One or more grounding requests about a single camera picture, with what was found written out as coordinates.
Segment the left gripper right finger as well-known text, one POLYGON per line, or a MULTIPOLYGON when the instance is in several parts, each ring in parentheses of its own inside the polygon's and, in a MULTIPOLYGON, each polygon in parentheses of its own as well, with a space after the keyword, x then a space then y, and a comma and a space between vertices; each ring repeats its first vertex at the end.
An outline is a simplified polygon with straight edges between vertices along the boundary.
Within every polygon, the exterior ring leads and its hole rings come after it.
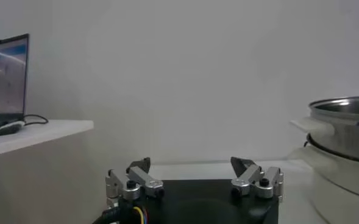
POLYGON ((283 200, 284 173, 279 167, 264 170, 250 159, 231 157, 230 163, 236 177, 231 180, 231 194, 234 198, 248 196, 251 192, 261 199, 277 197, 283 200))

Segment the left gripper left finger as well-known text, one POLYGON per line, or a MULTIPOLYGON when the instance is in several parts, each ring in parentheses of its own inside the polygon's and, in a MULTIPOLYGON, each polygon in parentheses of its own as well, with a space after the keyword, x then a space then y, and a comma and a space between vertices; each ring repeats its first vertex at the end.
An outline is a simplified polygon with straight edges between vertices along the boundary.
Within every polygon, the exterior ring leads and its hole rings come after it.
POLYGON ((134 202, 141 197, 163 198, 163 181, 149 175, 150 167, 151 159, 147 157, 131 162, 124 175, 117 175, 110 169, 105 178, 107 206, 115 207, 120 200, 134 202))

